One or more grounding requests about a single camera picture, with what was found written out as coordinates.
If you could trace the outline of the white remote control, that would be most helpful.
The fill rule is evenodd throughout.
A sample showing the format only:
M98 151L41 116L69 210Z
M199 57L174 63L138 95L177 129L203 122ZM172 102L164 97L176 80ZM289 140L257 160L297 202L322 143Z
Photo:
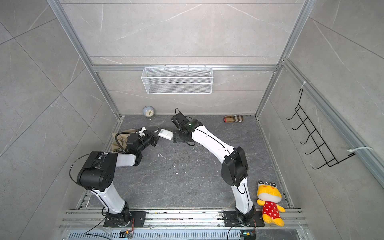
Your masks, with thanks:
M168 131L166 129L160 129L158 132L158 136L167 140L172 140L173 139L173 132Z

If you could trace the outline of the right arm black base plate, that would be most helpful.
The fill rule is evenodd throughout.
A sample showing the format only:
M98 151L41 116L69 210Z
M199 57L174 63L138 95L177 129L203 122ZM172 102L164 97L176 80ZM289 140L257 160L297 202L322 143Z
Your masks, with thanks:
M252 210L243 215L237 211L221 212L226 227L264 227L265 222L261 211Z

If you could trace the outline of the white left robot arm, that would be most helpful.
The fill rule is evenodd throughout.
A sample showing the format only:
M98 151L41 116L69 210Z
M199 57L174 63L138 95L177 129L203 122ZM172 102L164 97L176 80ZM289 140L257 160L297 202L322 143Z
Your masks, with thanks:
M116 168L138 166L143 158L142 151L157 145L159 130L150 131L143 127L113 134L115 140L110 152L88 154L76 182L97 196L108 214L117 215L128 210L128 204L113 183Z

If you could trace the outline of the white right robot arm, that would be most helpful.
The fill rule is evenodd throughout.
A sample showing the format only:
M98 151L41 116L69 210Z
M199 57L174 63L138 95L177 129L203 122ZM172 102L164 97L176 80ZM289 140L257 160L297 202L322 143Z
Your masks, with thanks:
M210 151L222 164L221 176L232 188L236 212L242 221L251 219L256 208L248 188L249 165L243 148L234 148L212 134L197 119L188 119L181 112L171 118L183 137L199 143Z

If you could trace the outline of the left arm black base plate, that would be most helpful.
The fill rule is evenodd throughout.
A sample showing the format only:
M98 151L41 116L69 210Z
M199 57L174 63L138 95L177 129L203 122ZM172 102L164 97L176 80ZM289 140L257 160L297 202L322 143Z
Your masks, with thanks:
M142 228L146 219L147 212L145 211L134 211L120 214L109 214L104 222L104 227L112 228Z

